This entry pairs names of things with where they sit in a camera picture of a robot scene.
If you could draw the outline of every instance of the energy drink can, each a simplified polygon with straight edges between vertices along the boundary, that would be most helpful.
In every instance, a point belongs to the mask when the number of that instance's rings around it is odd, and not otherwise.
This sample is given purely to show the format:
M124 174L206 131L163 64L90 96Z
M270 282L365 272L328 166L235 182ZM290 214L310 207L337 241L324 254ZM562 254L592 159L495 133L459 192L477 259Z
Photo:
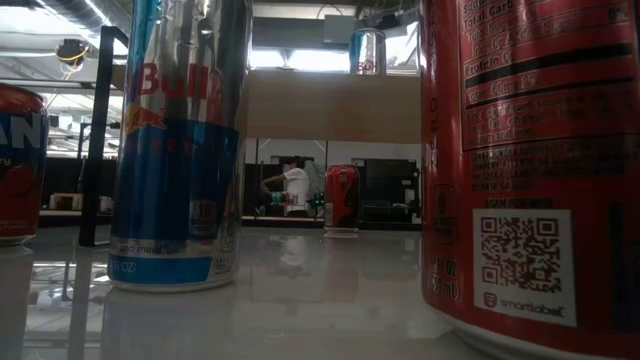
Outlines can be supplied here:
M353 75L386 75L387 36L378 29L360 29L349 41L349 73Z
M42 97L0 84L0 245L36 235L48 133Z
M333 165L325 183L324 226L330 235L358 230L360 173L353 165Z
M134 4L109 276L189 291L233 279L251 2Z
M639 359L637 0L423 0L426 302L506 359Z

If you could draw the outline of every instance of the red bull logo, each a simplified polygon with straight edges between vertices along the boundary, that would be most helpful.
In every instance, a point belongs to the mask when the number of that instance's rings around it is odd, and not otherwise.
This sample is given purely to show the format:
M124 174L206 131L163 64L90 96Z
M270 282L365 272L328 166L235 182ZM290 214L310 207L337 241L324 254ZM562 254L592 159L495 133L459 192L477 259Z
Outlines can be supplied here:
M135 102L127 108L127 135L146 126L153 126L158 129L166 130L167 125L164 124L165 109L160 114L147 110Z
M130 79L130 98L135 99L126 110L127 135L146 126L166 130L165 108L154 112L144 107L147 96L164 95L163 99L190 98L206 100L206 121L217 123L222 118L222 83L220 71L216 68L189 64L186 78L180 74L159 73L155 63L140 65L137 82Z

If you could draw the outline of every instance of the ceiling duct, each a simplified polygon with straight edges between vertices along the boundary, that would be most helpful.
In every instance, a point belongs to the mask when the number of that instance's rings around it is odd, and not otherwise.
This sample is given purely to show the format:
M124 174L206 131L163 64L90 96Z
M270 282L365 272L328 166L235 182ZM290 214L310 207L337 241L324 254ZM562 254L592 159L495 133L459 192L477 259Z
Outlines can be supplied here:
M78 27L79 33L95 47L102 26L117 26L131 34L131 15L115 0L35 0L54 16Z

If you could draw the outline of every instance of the person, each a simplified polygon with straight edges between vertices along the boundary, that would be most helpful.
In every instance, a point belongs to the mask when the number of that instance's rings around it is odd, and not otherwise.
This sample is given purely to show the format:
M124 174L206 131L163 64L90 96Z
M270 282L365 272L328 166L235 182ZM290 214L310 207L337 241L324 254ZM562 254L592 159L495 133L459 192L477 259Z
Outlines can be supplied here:
M285 216L308 217L307 200L309 200L309 175L302 169L304 162L301 157L293 156L287 160L289 171L265 179L260 189L271 195L267 185L273 183L285 184Z

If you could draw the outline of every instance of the silver can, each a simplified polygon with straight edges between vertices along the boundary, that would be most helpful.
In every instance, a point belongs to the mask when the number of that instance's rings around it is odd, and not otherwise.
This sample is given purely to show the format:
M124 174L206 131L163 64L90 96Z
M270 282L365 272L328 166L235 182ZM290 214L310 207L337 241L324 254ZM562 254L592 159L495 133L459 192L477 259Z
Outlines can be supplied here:
M237 271L250 0L138 0L109 276L179 292Z
M386 75L387 36L378 29L360 29L349 42L349 73L353 75Z

